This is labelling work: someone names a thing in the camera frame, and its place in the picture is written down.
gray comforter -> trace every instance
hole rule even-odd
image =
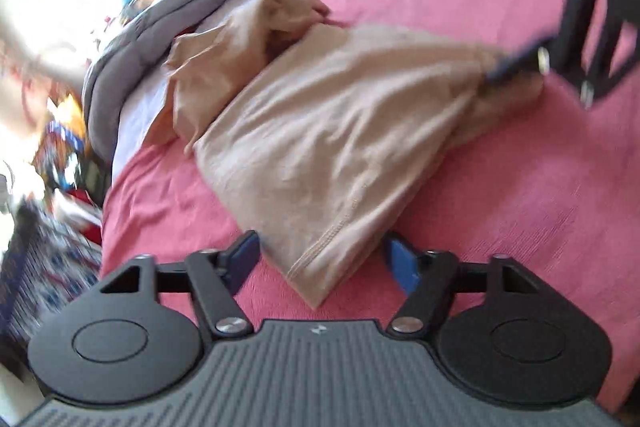
[[[95,152],[111,162],[120,110],[176,35],[198,24],[226,0],[161,0],[125,26],[88,70],[82,88],[84,122]]]

garment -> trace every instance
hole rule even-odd
[[[483,74],[500,51],[402,28],[309,29],[310,0],[307,16],[293,18],[303,25],[280,23],[294,28],[281,41],[264,21],[286,21],[286,3],[266,18],[264,3],[236,12],[213,46],[186,61],[214,34],[178,43],[174,126],[238,225],[258,232],[267,259],[317,307],[444,152],[535,99],[542,78],[488,89]],[[264,50],[297,34],[267,66]]]

pink blanket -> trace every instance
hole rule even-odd
[[[562,0],[323,0],[345,23],[383,22],[515,48],[554,28]],[[600,402],[612,410],[640,374],[640,79],[583,111],[550,77],[540,103],[446,158],[398,220],[419,248],[466,261],[501,251],[526,264],[609,333],[614,360]],[[139,151],[111,189],[104,214],[104,271],[139,253],[160,263],[223,248],[232,217],[199,176],[184,144]],[[316,312],[260,263],[238,296],[265,317],[386,323],[404,299],[373,256]],[[186,298],[169,306],[191,316]],[[468,305],[459,299],[456,309]]]

mattress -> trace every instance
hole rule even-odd
[[[203,20],[196,31],[204,32],[219,26],[234,8],[248,1],[250,0],[227,0],[218,10]],[[125,164],[140,148],[146,131],[162,107],[167,83],[163,61],[145,76],[122,107],[118,142],[111,168],[113,180],[117,179]]]
[[[563,3],[322,1],[343,24],[407,26],[506,49],[554,29]],[[602,22],[602,2],[597,15]],[[633,43],[623,35],[622,47]],[[142,111],[142,98],[136,93],[129,100],[121,121],[120,165],[142,139],[145,126],[133,124],[132,117]],[[638,70],[590,111],[551,74],[535,107],[449,153],[394,226],[417,248],[450,250],[464,261],[484,263],[497,252],[511,255],[583,309],[613,345],[611,369],[598,397],[609,410],[622,403],[640,374],[639,106]],[[239,233],[193,158],[184,156],[182,144],[144,148],[120,171],[105,204],[103,270],[108,273],[140,253],[153,254],[158,263],[180,261],[199,248],[226,248]],[[371,255],[317,311],[264,262],[237,295],[256,327],[266,317],[376,317],[385,324],[403,299],[378,255]],[[188,297],[163,302],[193,317]],[[457,299],[454,309],[471,302]]]

bed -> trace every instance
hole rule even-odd
[[[245,1],[228,0],[198,31]],[[563,0],[322,1],[332,19],[347,25],[408,26],[517,49],[557,25]],[[623,35],[620,47],[631,43]],[[586,112],[563,81],[549,75],[534,107],[449,153],[394,227],[418,248],[450,250],[464,261],[507,253],[588,313],[614,348],[598,397],[609,410],[617,409],[640,374],[638,76]],[[171,263],[200,248],[225,248],[241,233],[182,144],[140,148],[165,89],[166,71],[158,66],[120,115],[114,184],[104,206],[103,273],[140,253]],[[316,311],[265,262],[237,295],[256,325],[265,317],[376,317],[385,324],[403,298],[379,255],[371,255]],[[162,301],[193,318],[186,297]],[[471,302],[461,298],[454,309]]]

